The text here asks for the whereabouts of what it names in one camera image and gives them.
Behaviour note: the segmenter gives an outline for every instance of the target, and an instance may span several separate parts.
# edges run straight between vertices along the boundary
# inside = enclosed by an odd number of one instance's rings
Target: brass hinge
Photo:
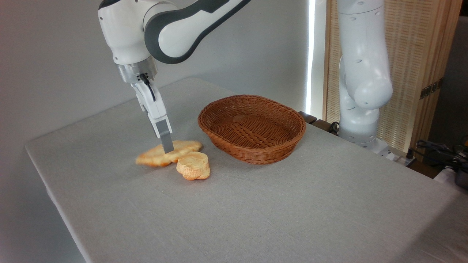
[[[444,78],[441,78],[440,80],[434,82],[433,84],[430,84],[429,86],[423,88],[421,90],[421,96],[419,97],[419,99],[422,100],[425,97],[434,93],[436,90],[440,89],[443,81],[444,81]]]

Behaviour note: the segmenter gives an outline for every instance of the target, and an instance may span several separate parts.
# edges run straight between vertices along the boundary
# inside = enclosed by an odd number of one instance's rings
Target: light strip
[[[315,0],[309,0],[309,54],[307,60],[306,113],[312,108],[312,61],[314,60]]]

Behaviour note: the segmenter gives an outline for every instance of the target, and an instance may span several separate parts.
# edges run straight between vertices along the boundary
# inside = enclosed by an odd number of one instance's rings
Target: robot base
[[[393,161],[393,159],[395,158],[395,155],[390,151],[388,144],[379,138],[375,138],[370,142],[355,144],[369,151],[372,151],[380,156],[383,156],[391,161]]]

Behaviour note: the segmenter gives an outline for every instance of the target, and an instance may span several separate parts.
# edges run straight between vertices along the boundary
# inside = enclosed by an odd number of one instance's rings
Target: wicker basket
[[[208,104],[198,125],[216,147],[252,164],[288,157],[306,131],[299,113],[257,95],[235,95]]]

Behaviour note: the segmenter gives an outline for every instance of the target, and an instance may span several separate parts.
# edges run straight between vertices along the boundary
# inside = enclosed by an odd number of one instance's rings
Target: wooden panel
[[[378,137],[406,151],[412,138],[427,137],[438,92],[419,100],[421,90],[443,76],[461,0],[386,0],[386,41],[393,96],[381,108]],[[328,122],[339,121],[341,57],[336,1],[331,0],[326,88]]]
[[[461,0],[441,1],[437,9],[437,22],[432,36],[432,47],[429,57],[431,63],[426,65],[426,86],[443,77],[448,61],[448,55],[452,46]],[[427,140],[434,118],[439,91],[432,93],[427,98],[419,101],[415,129],[413,130],[410,146],[414,147],[420,139]]]

